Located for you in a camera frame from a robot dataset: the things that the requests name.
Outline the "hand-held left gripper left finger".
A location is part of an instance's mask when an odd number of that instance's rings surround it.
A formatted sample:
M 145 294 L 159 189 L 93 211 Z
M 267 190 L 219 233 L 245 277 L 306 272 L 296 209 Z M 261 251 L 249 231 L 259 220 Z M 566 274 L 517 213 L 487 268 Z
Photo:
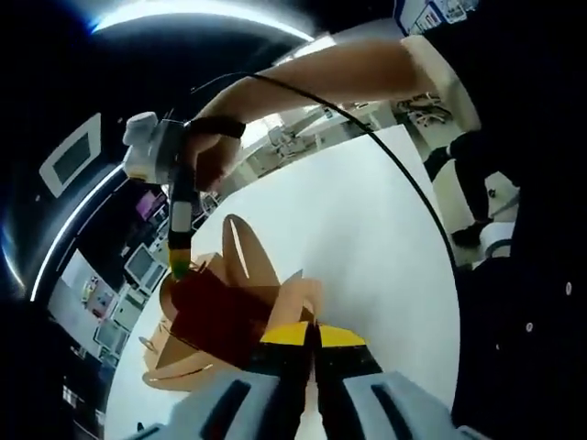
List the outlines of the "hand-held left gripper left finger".
M 313 325 L 282 325 L 261 339 L 243 370 L 225 370 L 175 404 L 169 422 L 138 439 L 294 439 L 305 410 Z

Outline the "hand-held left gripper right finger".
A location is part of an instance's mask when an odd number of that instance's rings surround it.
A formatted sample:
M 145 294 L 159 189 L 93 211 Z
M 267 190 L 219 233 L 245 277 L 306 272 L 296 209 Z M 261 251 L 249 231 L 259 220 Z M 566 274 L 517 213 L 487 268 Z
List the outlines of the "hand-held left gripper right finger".
M 329 439 L 483 439 L 401 373 L 385 372 L 364 339 L 316 326 L 317 404 Z

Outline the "person's right hand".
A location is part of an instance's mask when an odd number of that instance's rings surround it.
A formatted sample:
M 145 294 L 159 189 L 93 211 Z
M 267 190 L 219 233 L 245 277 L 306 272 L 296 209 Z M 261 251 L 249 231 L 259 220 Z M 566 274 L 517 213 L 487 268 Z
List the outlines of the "person's right hand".
M 209 192 L 227 175 L 240 151 L 240 140 L 221 135 L 196 134 L 186 145 L 194 168 L 194 188 Z

